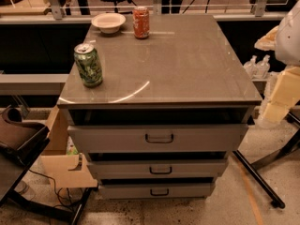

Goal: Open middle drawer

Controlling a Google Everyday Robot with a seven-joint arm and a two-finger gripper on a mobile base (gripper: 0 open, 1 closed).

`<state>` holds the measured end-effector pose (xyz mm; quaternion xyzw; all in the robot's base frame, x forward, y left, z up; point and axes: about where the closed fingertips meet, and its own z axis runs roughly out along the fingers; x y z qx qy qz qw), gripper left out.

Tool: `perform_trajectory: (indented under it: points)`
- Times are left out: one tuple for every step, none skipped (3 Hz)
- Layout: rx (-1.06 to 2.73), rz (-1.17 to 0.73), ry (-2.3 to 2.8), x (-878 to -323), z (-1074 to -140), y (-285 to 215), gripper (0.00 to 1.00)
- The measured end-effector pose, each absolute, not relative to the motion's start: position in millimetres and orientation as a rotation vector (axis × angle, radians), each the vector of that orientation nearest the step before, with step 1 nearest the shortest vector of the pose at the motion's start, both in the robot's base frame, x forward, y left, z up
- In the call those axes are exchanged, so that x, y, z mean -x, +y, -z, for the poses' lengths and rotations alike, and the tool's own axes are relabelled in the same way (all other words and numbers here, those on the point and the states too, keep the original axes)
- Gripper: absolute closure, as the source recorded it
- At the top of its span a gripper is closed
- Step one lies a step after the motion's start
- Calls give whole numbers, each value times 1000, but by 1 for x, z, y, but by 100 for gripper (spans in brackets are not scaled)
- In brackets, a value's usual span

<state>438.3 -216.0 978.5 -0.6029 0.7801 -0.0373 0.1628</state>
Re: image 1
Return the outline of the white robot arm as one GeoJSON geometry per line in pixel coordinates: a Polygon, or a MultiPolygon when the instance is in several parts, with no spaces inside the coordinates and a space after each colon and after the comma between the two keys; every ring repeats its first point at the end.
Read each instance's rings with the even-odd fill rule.
{"type": "Polygon", "coordinates": [[[278,125],[300,100],[300,1],[254,45],[262,51],[273,50],[278,61],[286,65],[267,85],[271,94],[261,104],[258,123],[261,127],[278,125]]]}

